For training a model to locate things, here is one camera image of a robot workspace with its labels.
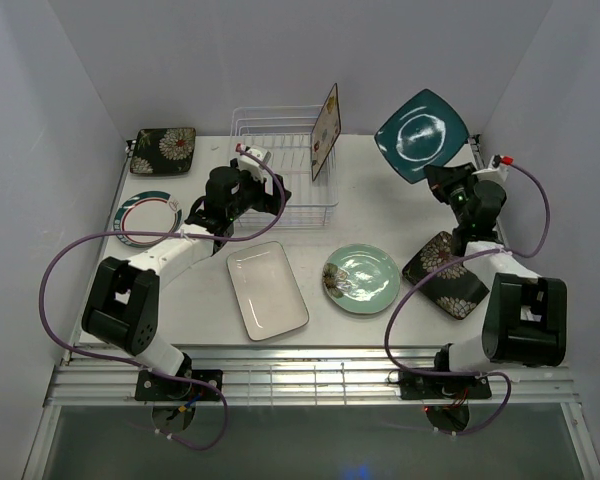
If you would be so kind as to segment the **teal square plate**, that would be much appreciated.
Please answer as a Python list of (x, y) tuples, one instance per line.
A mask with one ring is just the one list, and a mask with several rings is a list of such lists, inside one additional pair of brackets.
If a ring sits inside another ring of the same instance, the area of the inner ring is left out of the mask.
[(445, 166), (462, 148), (441, 149), (437, 135), (467, 135), (460, 115), (442, 97), (423, 89), (404, 103), (375, 133), (374, 141), (391, 168), (405, 181), (425, 179), (427, 165)]

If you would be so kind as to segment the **cream square flower plate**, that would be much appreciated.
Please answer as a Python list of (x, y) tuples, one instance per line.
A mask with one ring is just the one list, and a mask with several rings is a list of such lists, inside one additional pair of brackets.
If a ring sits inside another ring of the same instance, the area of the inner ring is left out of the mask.
[(324, 101), (311, 131), (311, 175), (315, 181), (341, 133), (338, 84)]

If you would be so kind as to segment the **mint green round flower plate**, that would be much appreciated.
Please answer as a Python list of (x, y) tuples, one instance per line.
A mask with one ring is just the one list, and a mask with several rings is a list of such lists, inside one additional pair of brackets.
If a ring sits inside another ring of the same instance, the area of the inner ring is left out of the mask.
[(355, 315), (375, 315), (398, 297), (401, 280), (395, 261), (368, 244), (350, 244), (335, 250), (322, 269), (322, 285), (339, 308)]

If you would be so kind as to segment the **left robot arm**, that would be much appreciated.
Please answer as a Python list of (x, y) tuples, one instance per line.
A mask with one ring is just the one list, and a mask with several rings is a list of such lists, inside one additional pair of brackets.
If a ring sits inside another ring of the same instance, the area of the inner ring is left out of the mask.
[(81, 320), (82, 330), (150, 368), (170, 399), (185, 397), (192, 376), (188, 357), (158, 333), (161, 288), (194, 264), (218, 253), (233, 236), (233, 223), (255, 210), (276, 223), (291, 197), (281, 175), (244, 152), (211, 170), (205, 194), (193, 203), (180, 229), (128, 259), (109, 256), (96, 270)]

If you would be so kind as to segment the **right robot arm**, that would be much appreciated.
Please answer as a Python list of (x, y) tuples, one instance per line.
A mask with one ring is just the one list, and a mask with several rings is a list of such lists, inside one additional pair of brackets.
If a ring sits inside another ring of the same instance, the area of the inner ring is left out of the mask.
[(500, 364), (556, 367), (566, 354), (567, 286), (520, 263), (520, 254), (499, 239), (496, 223), (507, 194), (509, 157), (496, 156), (478, 170), (429, 165), (425, 177), (434, 197), (451, 207), (458, 222), (451, 252), (489, 289), (480, 334), (443, 347), (435, 356), (431, 382), (444, 397), (454, 397), (468, 376)]

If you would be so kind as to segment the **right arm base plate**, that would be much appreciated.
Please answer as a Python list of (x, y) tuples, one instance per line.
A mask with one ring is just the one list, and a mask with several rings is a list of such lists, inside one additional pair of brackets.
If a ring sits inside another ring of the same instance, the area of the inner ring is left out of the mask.
[(458, 373), (432, 376), (393, 370), (387, 376), (387, 383), (399, 389), (402, 400), (487, 400), (492, 397), (486, 377)]

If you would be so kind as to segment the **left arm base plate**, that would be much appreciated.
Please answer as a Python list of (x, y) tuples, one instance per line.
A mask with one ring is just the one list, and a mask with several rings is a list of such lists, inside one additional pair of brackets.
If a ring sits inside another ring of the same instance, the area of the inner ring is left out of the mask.
[[(221, 390), (223, 375), (224, 372), (219, 369), (202, 369), (193, 370), (191, 377), (195, 380), (214, 385), (218, 390)], [(199, 401), (220, 400), (220, 396), (208, 387), (167, 380), (148, 371), (140, 371), (138, 374), (134, 393), (136, 401), (186, 402), (193, 398), (198, 398)]]

